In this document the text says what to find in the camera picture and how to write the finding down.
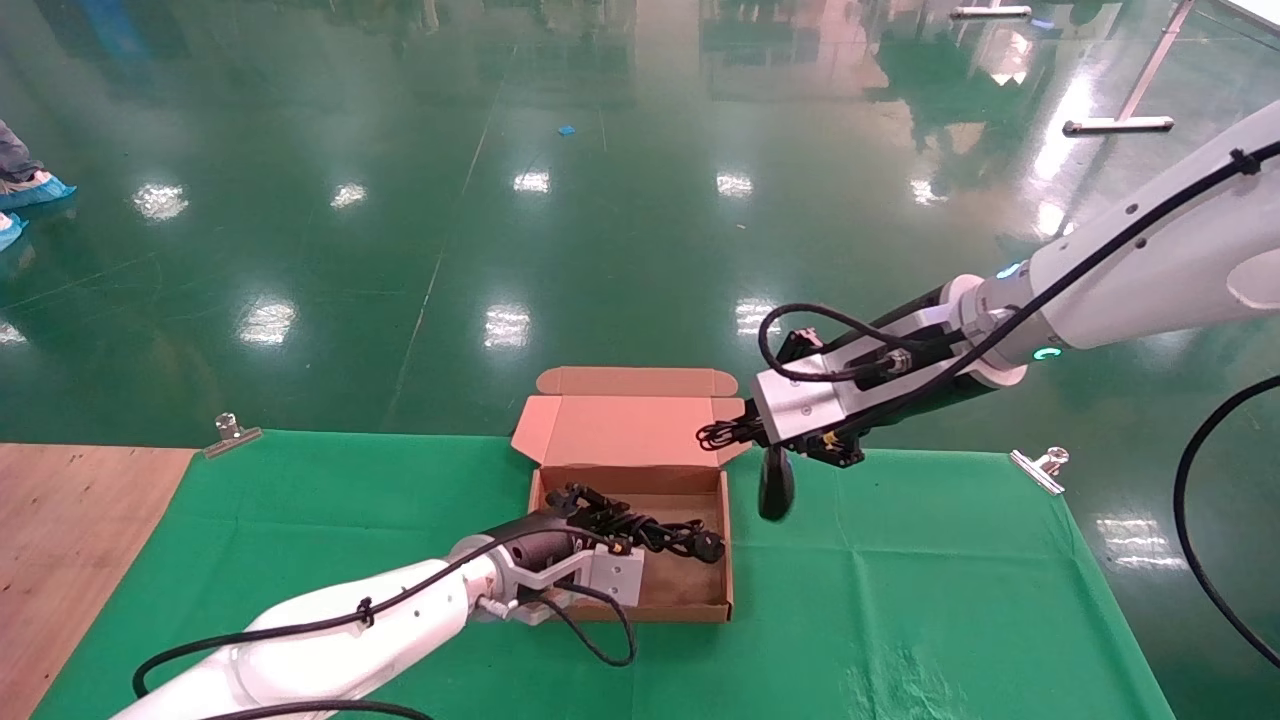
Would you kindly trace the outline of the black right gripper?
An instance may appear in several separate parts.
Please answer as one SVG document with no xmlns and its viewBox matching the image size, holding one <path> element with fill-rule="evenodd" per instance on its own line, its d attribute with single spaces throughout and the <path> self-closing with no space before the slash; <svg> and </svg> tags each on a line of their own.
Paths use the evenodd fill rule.
<svg viewBox="0 0 1280 720">
<path fill-rule="evenodd" d="M 870 325 L 900 337 L 914 348 L 887 346 L 850 329 L 829 342 L 832 372 L 868 366 L 865 375 L 835 386 L 846 419 L 829 430 L 796 438 L 796 454 L 833 468 L 851 468 L 865 460 L 863 437 L 911 416 L 936 413 L 991 393 L 989 368 L 979 361 L 955 372 L 933 389 L 923 391 L 943 375 L 970 348 L 954 319 L 965 286 L 940 286 L 874 319 Z M 815 328 L 790 331 L 774 354 L 778 365 L 819 354 L 824 347 Z"/>
</svg>

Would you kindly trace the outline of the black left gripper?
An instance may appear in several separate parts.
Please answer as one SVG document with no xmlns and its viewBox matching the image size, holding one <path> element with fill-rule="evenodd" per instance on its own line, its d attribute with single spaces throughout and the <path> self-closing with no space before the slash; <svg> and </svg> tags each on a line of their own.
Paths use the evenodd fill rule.
<svg viewBox="0 0 1280 720">
<path fill-rule="evenodd" d="M 545 495 L 552 512 L 530 512 L 497 528 L 503 541 L 506 565 L 500 570 L 504 587 L 520 587 L 512 574 L 518 568 L 539 574 L 557 568 L 552 583 L 576 580 L 580 569 L 562 565 L 584 550 L 607 547 L 611 553 L 630 553 L 636 548 L 658 552 L 650 523 L 623 501 L 609 498 L 588 486 L 570 483 Z"/>
</svg>

